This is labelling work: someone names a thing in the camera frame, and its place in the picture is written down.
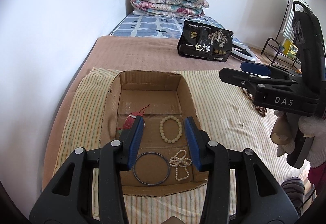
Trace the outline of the white gloved right hand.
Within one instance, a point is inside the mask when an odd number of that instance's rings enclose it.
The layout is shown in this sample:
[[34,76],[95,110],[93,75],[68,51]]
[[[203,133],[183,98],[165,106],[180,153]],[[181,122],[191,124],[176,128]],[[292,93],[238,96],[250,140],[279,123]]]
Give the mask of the white gloved right hand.
[[325,163],[325,120],[316,116],[297,116],[283,111],[274,111],[277,117],[270,138],[277,145],[276,155],[291,154],[295,148],[296,132],[302,132],[303,137],[312,140],[306,160],[312,168]]

